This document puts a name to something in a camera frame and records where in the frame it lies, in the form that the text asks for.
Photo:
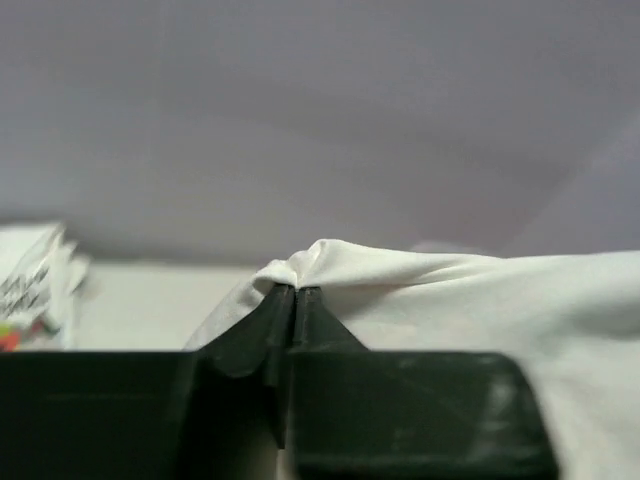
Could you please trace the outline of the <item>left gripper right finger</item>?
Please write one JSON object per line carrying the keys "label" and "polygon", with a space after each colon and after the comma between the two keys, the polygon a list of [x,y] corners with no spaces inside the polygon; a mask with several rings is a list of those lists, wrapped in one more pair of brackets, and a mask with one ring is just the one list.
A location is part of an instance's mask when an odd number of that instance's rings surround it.
{"label": "left gripper right finger", "polygon": [[494,352],[366,348],[299,291],[289,454],[301,479],[555,479],[534,390]]}

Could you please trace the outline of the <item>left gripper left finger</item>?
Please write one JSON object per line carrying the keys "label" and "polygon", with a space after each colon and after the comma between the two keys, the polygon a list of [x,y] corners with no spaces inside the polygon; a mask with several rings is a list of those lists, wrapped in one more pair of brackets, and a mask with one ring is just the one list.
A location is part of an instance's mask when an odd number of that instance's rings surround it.
{"label": "left gripper left finger", "polygon": [[5,353],[5,479],[207,479],[240,456],[241,436],[282,435],[282,357],[293,290],[193,351]]}

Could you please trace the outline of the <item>white coca-cola t-shirt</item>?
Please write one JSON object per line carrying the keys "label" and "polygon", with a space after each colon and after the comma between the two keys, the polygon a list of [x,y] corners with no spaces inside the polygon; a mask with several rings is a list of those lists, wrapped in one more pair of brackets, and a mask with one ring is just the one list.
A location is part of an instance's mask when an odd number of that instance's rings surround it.
{"label": "white coca-cola t-shirt", "polygon": [[187,348],[219,337],[278,283],[320,288],[369,347],[511,356],[540,394],[564,478],[638,477],[637,252],[500,258],[321,239],[231,290]]}

